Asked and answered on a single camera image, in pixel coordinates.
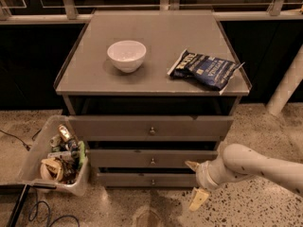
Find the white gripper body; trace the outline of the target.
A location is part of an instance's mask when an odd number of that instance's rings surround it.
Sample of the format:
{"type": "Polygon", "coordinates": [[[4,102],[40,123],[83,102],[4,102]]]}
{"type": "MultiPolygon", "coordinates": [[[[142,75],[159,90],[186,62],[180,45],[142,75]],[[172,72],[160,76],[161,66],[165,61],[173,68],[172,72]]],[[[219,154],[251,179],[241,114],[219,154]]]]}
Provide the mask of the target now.
{"type": "Polygon", "coordinates": [[[199,164],[196,181],[200,187],[209,191],[219,188],[222,185],[222,164],[217,160],[199,164]]]}

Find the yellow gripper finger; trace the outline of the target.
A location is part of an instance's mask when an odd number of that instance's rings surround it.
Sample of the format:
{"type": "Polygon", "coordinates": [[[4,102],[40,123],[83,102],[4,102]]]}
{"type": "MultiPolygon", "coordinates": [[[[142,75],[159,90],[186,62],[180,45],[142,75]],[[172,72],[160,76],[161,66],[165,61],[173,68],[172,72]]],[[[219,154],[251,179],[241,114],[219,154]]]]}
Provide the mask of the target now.
{"type": "Polygon", "coordinates": [[[188,209],[190,211],[198,210],[202,204],[208,199],[210,193],[202,188],[194,187],[191,192],[191,199],[188,209]]]}
{"type": "Polygon", "coordinates": [[[192,161],[185,161],[185,164],[193,171],[196,171],[199,167],[199,163],[192,161]]]}

